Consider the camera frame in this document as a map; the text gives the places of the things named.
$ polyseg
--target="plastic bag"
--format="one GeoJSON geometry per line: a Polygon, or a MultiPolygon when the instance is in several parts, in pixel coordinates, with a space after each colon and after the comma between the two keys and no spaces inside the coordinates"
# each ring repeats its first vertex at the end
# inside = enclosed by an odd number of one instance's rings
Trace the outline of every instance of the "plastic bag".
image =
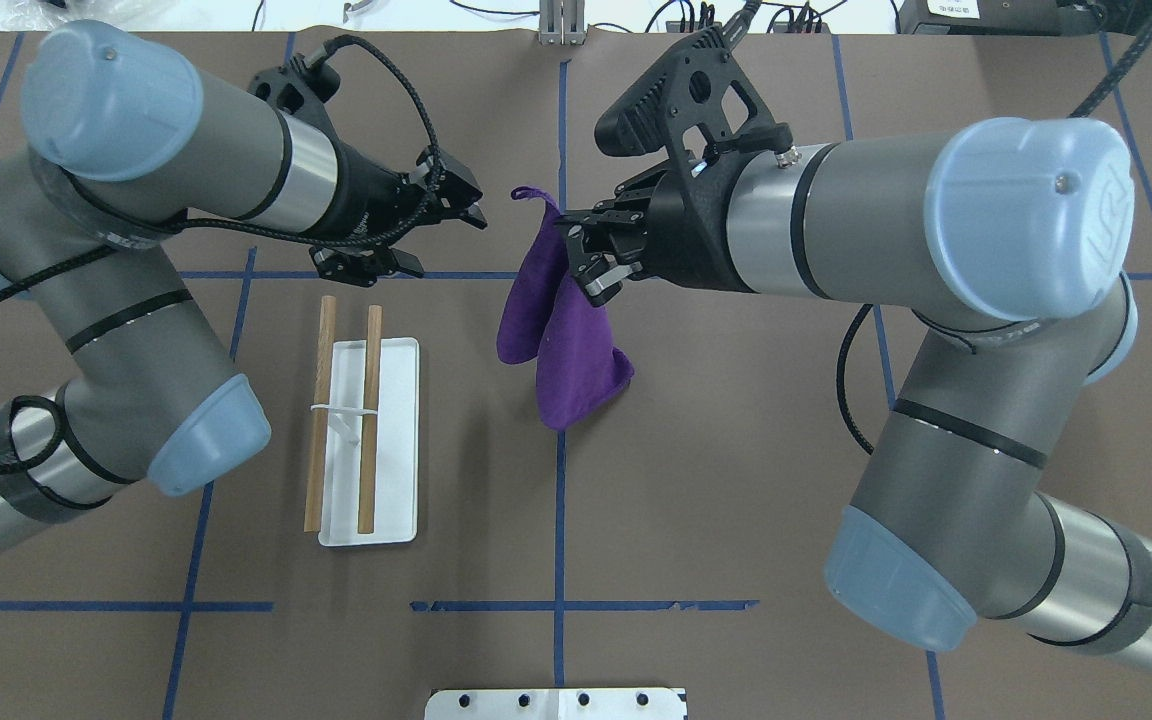
{"type": "Polygon", "coordinates": [[[143,14],[162,12],[166,5],[179,0],[58,0],[65,8],[47,0],[8,0],[8,17],[0,29],[55,29],[69,20],[100,20],[112,26],[122,26],[143,14]]]}

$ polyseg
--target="white plastic clip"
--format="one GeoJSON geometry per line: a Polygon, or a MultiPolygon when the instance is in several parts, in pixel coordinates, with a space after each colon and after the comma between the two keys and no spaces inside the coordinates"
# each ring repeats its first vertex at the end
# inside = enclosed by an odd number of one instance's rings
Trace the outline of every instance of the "white plastic clip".
{"type": "Polygon", "coordinates": [[[365,407],[310,406],[310,410],[328,411],[328,427],[335,430],[349,445],[361,444],[362,435],[355,432],[355,429],[349,427],[349,423],[346,423],[342,415],[349,415],[353,418],[362,418],[364,415],[377,415],[376,410],[367,410],[365,407]]]}

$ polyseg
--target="white plastic base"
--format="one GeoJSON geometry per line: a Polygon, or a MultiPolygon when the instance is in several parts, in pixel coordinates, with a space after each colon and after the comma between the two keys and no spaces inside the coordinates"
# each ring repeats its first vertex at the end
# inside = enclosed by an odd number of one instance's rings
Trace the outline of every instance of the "white plastic base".
{"type": "MultiPolygon", "coordinates": [[[[362,407],[366,341],[332,350],[334,407],[362,407]]],[[[412,338],[380,341],[380,404],[376,411],[376,532],[358,533],[362,418],[340,414],[328,426],[323,479],[326,547],[411,541],[416,538],[416,458],[420,423],[420,346],[412,338]],[[348,429],[351,435],[342,434],[348,429]]]]}
{"type": "Polygon", "coordinates": [[[670,688],[563,688],[440,691],[425,720],[687,720],[687,691],[670,688]]]}

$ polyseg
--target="wooden rod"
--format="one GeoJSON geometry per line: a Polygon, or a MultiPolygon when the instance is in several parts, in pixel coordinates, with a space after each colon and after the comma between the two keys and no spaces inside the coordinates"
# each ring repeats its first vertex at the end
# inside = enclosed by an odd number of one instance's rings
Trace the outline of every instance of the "wooden rod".
{"type": "MultiPolygon", "coordinates": [[[[314,366],[314,404],[332,397],[332,347],[335,344],[335,296],[324,295],[319,305],[319,355],[314,366]]],[[[328,460],[328,411],[314,410],[310,432],[310,471],[305,488],[305,532],[323,529],[323,476],[328,460]]]]}
{"type": "MultiPolygon", "coordinates": [[[[367,367],[362,379],[362,407],[380,409],[380,305],[367,306],[367,367]]],[[[358,535],[376,532],[376,415],[362,416],[362,462],[358,468],[358,535]]]]}

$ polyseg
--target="purple towel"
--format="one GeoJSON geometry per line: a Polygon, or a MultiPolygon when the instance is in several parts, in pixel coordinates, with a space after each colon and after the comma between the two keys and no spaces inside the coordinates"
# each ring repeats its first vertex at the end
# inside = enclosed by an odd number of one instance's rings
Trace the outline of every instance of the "purple towel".
{"type": "Polygon", "coordinates": [[[497,355],[517,365],[536,357],[540,420],[564,430],[611,400],[634,377],[634,365],[612,346],[607,310],[590,306],[567,274],[567,250],[554,222],[561,215],[550,194],[518,187],[513,199],[541,197],[545,218],[500,316],[497,355]]]}

